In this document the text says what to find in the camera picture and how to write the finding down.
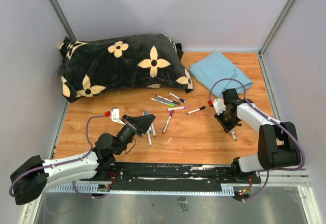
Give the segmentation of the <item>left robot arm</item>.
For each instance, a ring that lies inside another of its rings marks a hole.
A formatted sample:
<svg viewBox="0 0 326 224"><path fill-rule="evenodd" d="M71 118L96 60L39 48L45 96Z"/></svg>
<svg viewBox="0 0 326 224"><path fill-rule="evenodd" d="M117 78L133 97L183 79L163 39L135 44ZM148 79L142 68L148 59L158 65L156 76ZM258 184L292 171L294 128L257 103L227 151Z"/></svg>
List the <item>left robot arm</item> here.
<svg viewBox="0 0 326 224"><path fill-rule="evenodd" d="M62 184L105 180L115 156L127 153L127 146L134 136L146 134L155 118L153 114L123 115L123 127L117 135L103 133L94 144L89 143L90 148L84 153L61 159L42 159L39 155L30 157L10 175L9 195L15 199L16 205L24 205Z"/></svg>

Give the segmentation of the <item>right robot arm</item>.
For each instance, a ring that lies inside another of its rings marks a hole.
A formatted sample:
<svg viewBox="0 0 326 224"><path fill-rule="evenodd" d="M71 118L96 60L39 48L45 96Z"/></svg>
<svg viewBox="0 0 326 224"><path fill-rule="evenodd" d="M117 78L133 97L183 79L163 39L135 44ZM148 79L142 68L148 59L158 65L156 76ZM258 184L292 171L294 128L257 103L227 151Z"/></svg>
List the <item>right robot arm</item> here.
<svg viewBox="0 0 326 224"><path fill-rule="evenodd" d="M300 166L303 156L298 146L295 125L281 122L259 109L247 98L240 99L236 89L227 89L222 98L211 101L214 117L228 133L246 122L258 133L255 154L236 157L231 163L231 178L243 183L249 175L259 171L287 169Z"/></svg>

